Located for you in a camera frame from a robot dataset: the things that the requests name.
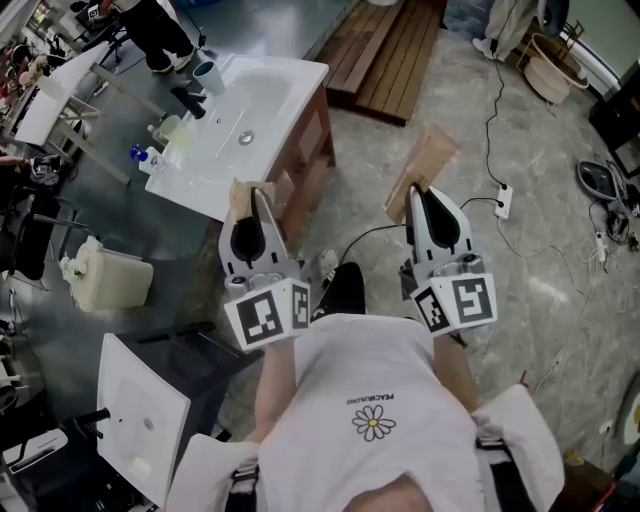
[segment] white sink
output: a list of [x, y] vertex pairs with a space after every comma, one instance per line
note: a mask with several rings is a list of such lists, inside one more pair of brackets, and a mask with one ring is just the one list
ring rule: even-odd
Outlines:
[[177, 168], [151, 176], [146, 189], [224, 221], [234, 178], [264, 181], [291, 129], [328, 71], [325, 64], [232, 55], [221, 66], [226, 90], [207, 95], [206, 114], [183, 120], [191, 138], [163, 155]]

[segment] bottle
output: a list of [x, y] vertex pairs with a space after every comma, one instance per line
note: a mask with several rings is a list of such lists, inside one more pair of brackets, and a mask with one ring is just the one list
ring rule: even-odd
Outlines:
[[131, 147], [129, 151], [131, 160], [138, 158], [138, 169], [147, 174], [161, 174], [173, 166], [167, 162], [162, 154], [153, 146], [149, 146], [146, 150], [140, 149], [138, 144]]

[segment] concrete floor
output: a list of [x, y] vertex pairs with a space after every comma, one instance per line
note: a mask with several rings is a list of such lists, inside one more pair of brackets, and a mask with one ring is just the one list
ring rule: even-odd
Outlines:
[[[499, 321], [471, 331], [469, 357], [482, 399], [516, 383], [524, 371], [534, 399], [563, 450], [576, 449], [600, 464], [604, 437], [598, 429], [614, 419], [622, 395], [640, 364], [638, 298], [629, 291], [626, 313], [618, 313], [623, 283], [640, 284], [637, 256], [618, 251], [622, 272], [609, 263], [589, 285], [586, 263], [578, 250], [593, 242], [588, 217], [591, 200], [578, 188], [574, 169], [605, 147], [587, 121], [594, 99], [574, 90], [549, 110], [513, 69], [501, 66], [506, 83], [499, 117], [491, 124], [493, 172], [514, 188], [510, 217], [503, 231], [522, 254], [546, 244], [565, 253], [576, 285], [561, 256], [547, 249], [521, 260], [500, 237], [494, 205], [473, 202], [466, 208], [476, 247], [496, 280]], [[477, 196], [495, 197], [496, 185], [484, 164], [484, 123], [493, 112], [499, 89], [493, 64], [480, 58], [468, 42], [441, 30], [416, 111], [406, 128], [341, 110], [331, 111], [338, 167], [310, 222], [302, 255], [313, 257], [331, 246], [340, 253], [369, 228], [389, 224], [382, 210], [421, 127], [437, 123], [461, 149], [436, 182], [458, 204]], [[593, 207], [598, 229], [604, 212]], [[414, 315], [400, 297], [398, 267], [409, 256], [404, 231], [391, 229], [361, 240], [350, 252], [360, 264], [371, 313]], [[230, 390], [221, 418], [237, 437], [251, 431], [251, 404], [259, 368], [247, 370]], [[622, 449], [608, 440], [605, 467]]]
[[[226, 1], [192, 14], [205, 26], [210, 49], [220, 54], [236, 51], [302, 57], [313, 52], [315, 40], [330, 31], [335, 17], [344, 13], [348, 4], [348, 0]], [[237, 6], [237, 11], [230, 5]], [[293, 5], [295, 15], [291, 14]], [[281, 26], [281, 15], [289, 16], [289, 22], [296, 20], [294, 32]], [[185, 28], [193, 33], [187, 23], [183, 22]], [[253, 41], [247, 33], [254, 34]], [[121, 68], [140, 56], [139, 50], [130, 47], [123, 54]], [[548, 243], [562, 247], [586, 297], [573, 289], [558, 254], [547, 250], [520, 260], [497, 232], [493, 205], [469, 204], [465, 210], [476, 245], [496, 278], [500, 313], [497, 324], [468, 336], [471, 364], [482, 396], [488, 398], [517, 382], [525, 370], [527, 381], [535, 385], [557, 359], [559, 364], [535, 399], [561, 447], [575, 448], [599, 463], [603, 438], [597, 429], [615, 416], [640, 360], [634, 350], [639, 319], [633, 305], [637, 301], [631, 300], [629, 312], [618, 314], [616, 294], [621, 283], [640, 283], [640, 276], [635, 275], [633, 257], [622, 248], [619, 261], [623, 272], [611, 267], [606, 276], [599, 274], [590, 290], [586, 264], [578, 256], [580, 244], [584, 239], [592, 240], [593, 231], [587, 216], [590, 200], [576, 185], [574, 166], [579, 159], [591, 158], [593, 151], [606, 154], [586, 119], [593, 99], [573, 91], [551, 112], [517, 72], [501, 69], [507, 87], [499, 118], [491, 127], [492, 168], [515, 189], [504, 232], [523, 253]], [[167, 96], [167, 85], [173, 78], [151, 77], [143, 63], [124, 76], [171, 112], [182, 112]], [[481, 59], [466, 41], [441, 31], [409, 126], [395, 128], [332, 110], [338, 168], [308, 226], [301, 253], [315, 256], [327, 246], [343, 250], [363, 231], [389, 223], [382, 204], [424, 123], [439, 124], [461, 145], [436, 185], [459, 204], [474, 196], [494, 196], [496, 187], [484, 168], [484, 122], [493, 111], [498, 87], [492, 64]], [[101, 138], [102, 150], [120, 155], [121, 164], [135, 177], [134, 186], [122, 192], [83, 159], [78, 180], [67, 193], [88, 212], [94, 212], [97, 231], [111, 230], [109, 240], [115, 245], [107, 247], [151, 258], [160, 272], [149, 308], [138, 313], [85, 315], [58, 300], [58, 294], [45, 295], [30, 288], [21, 292], [26, 320], [35, 329], [33, 342], [46, 366], [45, 375], [54, 383], [51, 391], [61, 415], [86, 412], [93, 403], [103, 332], [166, 323], [181, 309], [178, 318], [187, 318], [183, 298], [189, 295], [190, 284], [184, 277], [195, 273], [196, 281], [203, 275], [212, 279], [206, 266], [197, 267], [198, 256], [204, 252], [212, 256], [210, 260], [215, 259], [215, 244], [205, 243], [203, 250], [203, 239], [215, 237], [215, 233], [205, 236], [206, 219], [144, 192], [145, 177], [122, 156], [123, 148], [142, 140], [149, 119], [137, 110], [134, 113], [127, 100], [112, 104], [110, 113], [112, 124]], [[111, 226], [114, 211], [120, 214]], [[603, 213], [597, 207], [593, 212], [602, 227]], [[398, 267], [407, 256], [401, 229], [372, 234], [350, 253], [350, 259], [360, 263], [365, 274], [371, 313], [413, 314], [410, 304], [400, 300], [397, 278]], [[58, 290], [66, 286], [58, 277], [51, 279]], [[208, 290], [208, 302], [194, 306], [198, 315], [220, 318], [216, 289]], [[235, 379], [222, 411], [220, 423], [231, 429], [235, 438], [252, 429], [259, 370], [256, 365]], [[608, 444], [608, 465], [619, 452], [613, 442]]]

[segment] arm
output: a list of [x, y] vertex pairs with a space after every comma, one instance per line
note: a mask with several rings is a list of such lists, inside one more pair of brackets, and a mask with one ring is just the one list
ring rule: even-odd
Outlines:
[[254, 414], [257, 443], [267, 437], [296, 394], [293, 340], [267, 346], [258, 383]]
[[464, 349], [451, 336], [433, 340], [436, 377], [453, 396], [472, 413], [478, 408], [476, 384], [469, 369]]
[[0, 167], [9, 167], [14, 165], [26, 165], [29, 160], [18, 158], [17, 156], [0, 156]]

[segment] black pants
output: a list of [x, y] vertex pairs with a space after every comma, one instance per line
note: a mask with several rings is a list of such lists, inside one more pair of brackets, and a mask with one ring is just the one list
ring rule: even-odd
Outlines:
[[156, 0], [140, 0], [135, 7], [123, 12], [121, 19], [131, 40], [147, 55], [147, 66], [152, 70], [171, 65], [162, 50], [178, 57], [186, 57], [193, 50], [187, 34]]
[[335, 313], [364, 315], [364, 280], [357, 263], [340, 265], [324, 292], [320, 304], [311, 315], [311, 321]]

